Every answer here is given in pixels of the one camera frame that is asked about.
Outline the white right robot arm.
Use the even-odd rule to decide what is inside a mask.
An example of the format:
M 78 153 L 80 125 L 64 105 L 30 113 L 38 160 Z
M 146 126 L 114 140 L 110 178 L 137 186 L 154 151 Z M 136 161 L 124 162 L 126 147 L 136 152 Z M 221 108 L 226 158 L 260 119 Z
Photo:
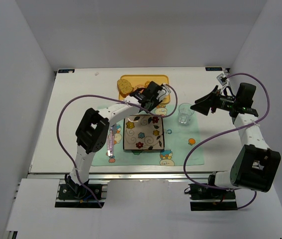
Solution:
M 209 187 L 267 192 L 272 186 L 281 155 L 271 150 L 262 136 L 257 123 L 258 113 L 252 108 L 255 91 L 256 86 L 241 83 L 235 96 L 227 96 L 221 95 L 215 87 L 191 106 L 193 111 L 205 116 L 217 109 L 228 111 L 242 144 L 229 171 L 214 172 L 209 176 Z

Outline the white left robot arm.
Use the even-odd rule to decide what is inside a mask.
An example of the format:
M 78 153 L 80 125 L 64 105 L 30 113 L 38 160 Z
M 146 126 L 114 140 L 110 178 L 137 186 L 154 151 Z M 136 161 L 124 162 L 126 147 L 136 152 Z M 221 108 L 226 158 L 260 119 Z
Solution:
M 75 197 L 81 198 L 86 194 L 93 194 L 93 191 L 88 188 L 90 167 L 95 154 L 106 144 L 110 127 L 127 116 L 138 112 L 150 113 L 170 93 L 171 90 L 166 83 L 158 85 L 151 81 L 145 89 L 130 93 L 123 101 L 98 95 L 82 95 L 70 100 L 64 106 L 62 112 L 65 111 L 70 103 L 84 97 L 100 98 L 115 102 L 115 104 L 101 110 L 93 108 L 86 110 L 75 132 L 77 138 L 77 153 L 75 157 L 72 157 L 62 146 L 63 151 L 73 164 L 73 169 L 65 181 Z

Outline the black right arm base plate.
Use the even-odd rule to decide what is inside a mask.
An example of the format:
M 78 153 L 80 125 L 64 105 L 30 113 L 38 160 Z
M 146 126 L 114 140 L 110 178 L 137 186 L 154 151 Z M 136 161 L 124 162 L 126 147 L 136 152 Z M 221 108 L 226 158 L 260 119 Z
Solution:
M 190 210 L 193 212 L 238 210 L 236 195 L 233 191 L 211 189 L 196 184 L 189 184 L 184 189 L 184 194 L 189 195 Z

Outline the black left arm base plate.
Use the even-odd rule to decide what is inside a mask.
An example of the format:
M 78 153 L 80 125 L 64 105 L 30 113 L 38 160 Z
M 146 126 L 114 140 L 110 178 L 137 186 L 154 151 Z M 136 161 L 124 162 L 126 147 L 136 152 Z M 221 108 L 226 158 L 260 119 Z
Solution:
M 88 184 L 87 186 L 103 206 L 107 197 L 107 185 Z M 61 180 L 57 190 L 55 208 L 100 209 L 101 207 L 87 188 L 80 185 L 79 191 L 75 192 L 65 180 Z

